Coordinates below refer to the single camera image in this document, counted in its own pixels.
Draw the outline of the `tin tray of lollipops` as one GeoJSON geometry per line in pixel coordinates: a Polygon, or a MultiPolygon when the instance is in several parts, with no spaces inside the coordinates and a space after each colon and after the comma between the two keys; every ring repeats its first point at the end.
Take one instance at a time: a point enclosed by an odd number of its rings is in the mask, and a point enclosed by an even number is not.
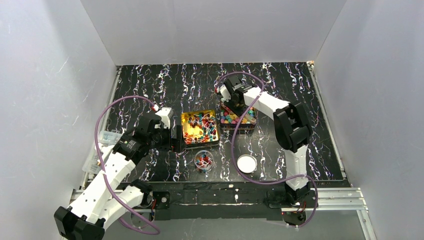
{"type": "Polygon", "coordinates": [[[219,144],[220,132],[214,110],[183,112],[181,125],[187,149],[213,147],[219,144]]]}

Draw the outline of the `clear plastic jar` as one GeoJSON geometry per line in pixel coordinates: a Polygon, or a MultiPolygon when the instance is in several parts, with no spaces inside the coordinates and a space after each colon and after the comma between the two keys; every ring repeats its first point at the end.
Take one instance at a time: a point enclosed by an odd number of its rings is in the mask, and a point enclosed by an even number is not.
{"type": "Polygon", "coordinates": [[[200,150],[194,156],[196,170],[200,173],[207,173],[214,165],[214,156],[208,150],[200,150]]]}

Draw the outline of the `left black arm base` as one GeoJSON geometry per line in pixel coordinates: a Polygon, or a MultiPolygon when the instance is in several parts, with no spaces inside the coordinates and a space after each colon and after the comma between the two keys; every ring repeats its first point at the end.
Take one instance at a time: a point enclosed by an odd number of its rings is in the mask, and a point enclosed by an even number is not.
{"type": "Polygon", "coordinates": [[[170,207],[169,191],[152,191],[147,195],[145,206],[153,210],[165,210],[170,207]]]}

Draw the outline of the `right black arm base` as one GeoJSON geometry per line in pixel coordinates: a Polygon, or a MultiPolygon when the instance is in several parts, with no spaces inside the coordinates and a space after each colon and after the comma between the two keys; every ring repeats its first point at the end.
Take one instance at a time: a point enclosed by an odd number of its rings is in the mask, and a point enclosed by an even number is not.
{"type": "Polygon", "coordinates": [[[305,209],[308,194],[308,191],[301,192],[300,190],[272,190],[266,193],[263,203],[270,209],[288,208],[287,211],[281,212],[283,221],[289,226],[299,227],[307,219],[305,209]]]}

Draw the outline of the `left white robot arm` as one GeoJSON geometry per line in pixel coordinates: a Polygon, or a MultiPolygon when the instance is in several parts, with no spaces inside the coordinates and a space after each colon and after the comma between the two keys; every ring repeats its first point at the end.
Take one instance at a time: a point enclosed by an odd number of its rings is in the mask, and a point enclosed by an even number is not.
{"type": "Polygon", "coordinates": [[[163,107],[139,125],[128,129],[114,145],[100,153],[106,157],[104,169],[68,207],[60,206],[54,213],[59,234],[68,240],[101,240],[112,223],[130,209],[141,205],[152,188],[141,180],[133,181],[123,192],[115,194],[124,177],[132,172],[150,150],[181,152],[183,133],[176,126],[171,136],[173,110],[163,107]]]}

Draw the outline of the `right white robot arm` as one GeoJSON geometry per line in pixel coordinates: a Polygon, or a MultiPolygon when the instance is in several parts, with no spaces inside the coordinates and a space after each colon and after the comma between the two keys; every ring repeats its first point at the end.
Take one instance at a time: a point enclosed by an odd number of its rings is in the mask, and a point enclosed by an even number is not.
{"type": "Polygon", "coordinates": [[[273,120],[275,137],[283,148],[286,164],[286,178],[277,180],[284,183],[286,193],[294,202],[300,201],[310,191],[307,176],[306,155],[313,130],[304,104],[293,104],[274,97],[265,87],[243,83],[239,72],[221,77],[223,86],[216,90],[221,102],[242,120],[251,108],[273,120]]]}

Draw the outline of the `white round jar lid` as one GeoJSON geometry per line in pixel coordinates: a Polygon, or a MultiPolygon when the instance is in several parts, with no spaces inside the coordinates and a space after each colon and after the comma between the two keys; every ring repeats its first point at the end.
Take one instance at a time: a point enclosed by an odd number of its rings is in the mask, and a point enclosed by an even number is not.
{"type": "Polygon", "coordinates": [[[242,173],[251,174],[257,169],[257,160],[252,155],[243,154],[237,159],[236,165],[242,173]]]}

